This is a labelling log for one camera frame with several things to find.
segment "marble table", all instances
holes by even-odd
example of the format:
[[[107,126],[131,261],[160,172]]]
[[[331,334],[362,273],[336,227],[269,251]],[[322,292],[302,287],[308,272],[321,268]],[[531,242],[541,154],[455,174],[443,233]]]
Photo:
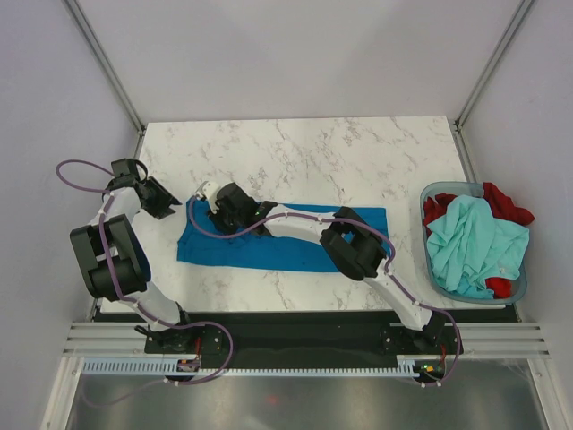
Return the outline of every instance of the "marble table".
[[[204,180],[237,182],[258,200],[387,209],[396,271],[425,303],[453,302],[433,291],[423,253],[420,193],[464,181],[443,116],[287,119],[150,124],[140,159],[185,202]],[[188,311],[389,309],[365,283],[337,273],[205,267],[176,260],[184,206],[161,221],[138,214],[133,229],[153,279]],[[104,303],[102,312],[128,312]]]

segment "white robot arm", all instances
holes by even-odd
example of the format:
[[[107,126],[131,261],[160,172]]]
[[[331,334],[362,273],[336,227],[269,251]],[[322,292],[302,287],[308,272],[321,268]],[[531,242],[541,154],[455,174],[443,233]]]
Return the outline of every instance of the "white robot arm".
[[[157,320],[178,324],[184,319],[184,312],[177,302],[165,297],[152,282],[149,262],[133,233],[131,221],[141,208],[161,219],[173,213],[169,207],[171,204],[181,203],[153,178],[140,180],[133,160],[119,160],[112,164],[112,168],[115,179],[108,190],[114,193],[114,200],[107,211],[100,211],[88,226],[76,228],[71,233],[73,249],[86,286],[94,297],[120,300],[148,322],[152,331],[163,331],[167,327],[156,324]],[[343,207],[336,213],[323,214],[294,211],[274,202],[256,202],[236,184],[220,187],[213,182],[201,185],[195,198],[209,202],[210,220],[224,234],[235,234],[239,228],[248,229],[257,224],[256,228],[251,228],[251,234],[293,237],[320,245],[341,273],[353,280],[363,280],[374,288],[394,309],[406,328],[435,339],[437,331],[443,327],[443,322],[433,321],[439,319],[440,315],[420,307],[392,279],[396,275],[385,268],[388,256],[378,237],[348,222],[324,221],[346,219],[363,223],[363,219],[351,209]],[[104,196],[102,208],[106,202],[107,196]],[[107,262],[102,258],[98,232],[101,213],[106,213],[107,241],[121,290],[129,301],[117,296]],[[142,313],[140,306],[148,312]]]

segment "laundry basket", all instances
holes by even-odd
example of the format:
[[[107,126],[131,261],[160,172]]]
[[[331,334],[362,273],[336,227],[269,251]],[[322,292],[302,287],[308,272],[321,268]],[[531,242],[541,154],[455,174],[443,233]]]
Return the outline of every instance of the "laundry basket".
[[[435,198],[437,194],[454,194],[454,195],[469,195],[471,197],[483,197],[483,185],[481,184],[471,184],[468,182],[435,182],[426,186],[422,195],[420,196],[420,211],[422,213],[422,221],[425,216],[423,213],[423,204],[429,198]],[[426,254],[426,262],[428,266],[428,275],[430,276],[430,282],[433,289],[438,291],[445,297],[451,298],[452,300],[457,300],[458,302],[467,303],[477,303],[480,305],[508,305],[517,302],[527,290],[527,276],[526,268],[524,264],[521,263],[519,268],[519,278],[511,281],[511,297],[509,298],[471,298],[460,296],[456,293],[450,293],[436,282],[432,272],[432,261],[430,260],[430,255],[428,255],[428,248],[426,243],[428,241],[428,235],[426,234],[426,227],[422,222],[422,235],[423,235],[423,249]]]

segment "purple cable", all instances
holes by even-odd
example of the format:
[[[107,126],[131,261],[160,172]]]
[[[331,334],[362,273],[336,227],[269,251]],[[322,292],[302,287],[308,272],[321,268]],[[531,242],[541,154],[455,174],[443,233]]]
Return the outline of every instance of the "purple cable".
[[[110,172],[109,170],[107,170],[106,168],[103,168],[101,166],[98,166],[95,163],[92,163],[91,161],[86,161],[84,159],[66,159],[64,161],[62,161],[60,164],[58,164],[56,166],[56,175],[57,177],[60,178],[60,180],[66,184],[69,185],[71,188],[75,188],[76,190],[80,190],[80,191],[86,191],[88,193],[98,193],[98,194],[109,194],[108,190],[99,190],[98,188],[88,188],[86,186],[81,186],[81,185],[76,185],[73,184],[72,182],[68,181],[64,175],[62,175],[62,173],[60,172],[60,169],[62,168],[62,166],[65,166],[66,164],[86,164],[88,166],[92,166],[93,168],[98,168],[99,170],[101,170],[102,172],[106,172],[109,175],[113,176],[114,174],[112,172]]]
[[[164,325],[170,329],[186,330],[186,329],[190,329],[192,327],[203,327],[205,325],[212,325],[214,327],[217,327],[221,331],[223,331],[229,339],[229,353],[227,355],[227,358],[225,359],[225,362],[221,365],[221,367],[219,369],[217,369],[215,372],[213,372],[212,374],[208,374],[207,376],[205,376],[201,379],[191,380],[191,381],[186,381],[186,382],[179,382],[179,385],[196,385],[199,383],[206,383],[208,381],[215,379],[219,374],[221,374],[221,372],[223,372],[227,368],[229,362],[231,361],[231,357],[233,356],[234,343],[233,343],[233,337],[231,336],[231,333],[223,325],[219,324],[218,322],[213,322],[213,321],[200,321],[200,322],[191,322],[191,323],[185,324],[185,325],[174,325],[170,322],[166,322],[166,321],[159,319],[158,317],[156,317],[155,315],[150,313],[147,309],[145,309],[143,306],[138,305],[137,300],[135,300],[134,298],[131,298],[131,297],[126,297],[124,295],[124,293],[122,292],[121,287],[119,285],[119,279],[117,278],[117,273],[115,272],[114,261],[112,259],[111,252],[109,250],[109,243],[107,242],[106,231],[104,229],[104,221],[106,219],[106,212],[109,211],[109,208],[111,207],[115,197],[114,197],[113,193],[110,193],[108,190],[105,190],[105,189],[102,190],[102,189],[98,189],[98,188],[88,188],[85,186],[76,185],[76,184],[68,181],[62,175],[62,173],[60,172],[60,169],[62,168],[62,166],[65,166],[66,164],[71,164],[71,163],[80,163],[80,164],[86,164],[88,166],[93,166],[94,168],[98,168],[99,170],[102,170],[102,171],[108,173],[109,175],[113,175],[113,173],[110,172],[109,170],[107,170],[106,168],[103,168],[101,166],[98,166],[97,164],[94,164],[90,161],[85,161],[82,159],[67,159],[65,161],[60,162],[56,166],[57,176],[60,178],[60,180],[62,180],[62,182],[64,182],[66,185],[69,185],[71,188],[75,188],[76,190],[86,191],[88,193],[98,193],[98,194],[108,194],[109,195],[109,198],[107,199],[107,202],[104,205],[104,210],[103,210],[104,213],[99,215],[98,227],[99,227],[99,236],[101,238],[101,244],[104,248],[104,254],[106,255],[107,266],[109,268],[109,273],[110,273],[112,282],[114,284],[114,290],[115,290],[115,293],[117,294],[117,297],[120,300],[123,300],[123,301],[137,305],[137,308],[140,310],[140,312],[142,314],[144,314],[147,318],[149,318],[150,320],[155,321],[161,325]]]
[[[191,221],[192,225],[203,235],[208,236],[208,237],[213,237],[216,239],[234,239],[236,237],[240,237],[242,235],[246,235],[247,233],[249,233],[250,231],[256,229],[258,226],[260,226],[261,224],[264,224],[267,221],[270,221],[272,219],[277,219],[277,218],[284,218],[284,217],[297,217],[297,218],[304,218],[304,219],[309,219],[312,221],[319,221],[318,217],[313,217],[313,215],[307,215],[305,213],[296,213],[296,212],[289,212],[287,215],[285,213],[277,213],[275,215],[271,215],[265,219],[261,219],[260,221],[255,222],[254,224],[252,224],[251,226],[249,226],[248,228],[245,228],[244,230],[241,230],[237,233],[234,233],[233,235],[214,235],[213,233],[210,233],[207,230],[204,230],[203,228],[199,227],[199,225],[197,224],[197,222],[195,221],[195,218],[193,217],[193,212],[192,212],[192,207],[195,204],[195,202],[197,201],[196,196],[193,196],[191,198],[191,200],[189,201],[189,220]],[[378,231],[376,228],[372,228],[367,224],[364,224],[363,222],[360,221],[356,221],[354,219],[347,219],[347,218],[329,218],[329,219],[323,219],[321,222],[326,222],[326,223],[333,223],[333,222],[343,222],[346,224],[352,224],[354,226],[360,227],[360,228],[364,228],[368,231],[370,231],[373,235],[379,237],[383,242],[385,242],[389,249],[390,249],[390,257],[388,258],[388,260],[386,261],[386,263],[384,264],[384,272],[389,275],[389,277],[394,281],[394,283],[397,285],[397,287],[400,289],[400,291],[402,291],[402,293],[404,293],[406,295],[406,297],[408,297],[409,300],[411,300],[413,303],[416,302],[417,300],[415,299],[414,296],[412,296],[412,294],[410,294],[410,292],[406,289],[406,287],[404,287],[402,285],[402,283],[392,274],[389,274],[389,266],[392,263],[392,261],[394,260],[394,257],[396,256],[396,248],[394,247],[394,245],[390,242],[390,240],[384,236],[380,231]],[[461,352],[461,335],[459,333],[459,328],[458,325],[456,324],[456,321],[454,320],[454,318],[451,316],[451,314],[448,311],[445,311],[444,309],[439,309],[438,307],[433,307],[430,305],[425,305],[423,303],[419,303],[418,306],[422,307],[423,309],[427,309],[429,311],[433,311],[433,312],[437,312],[439,314],[443,314],[446,315],[446,317],[450,320],[452,326],[454,327],[454,331],[456,333],[456,338],[457,338],[457,345],[456,345],[456,355],[454,356],[454,362],[451,366],[451,368],[448,370],[448,372],[446,374],[444,374],[443,378],[441,378],[440,380],[440,384],[442,382],[447,381],[452,372],[454,371],[454,369],[456,368],[456,366],[458,365],[458,360],[459,360],[459,355]],[[434,386],[434,385],[438,385],[438,382],[435,383],[425,383],[425,386]]]

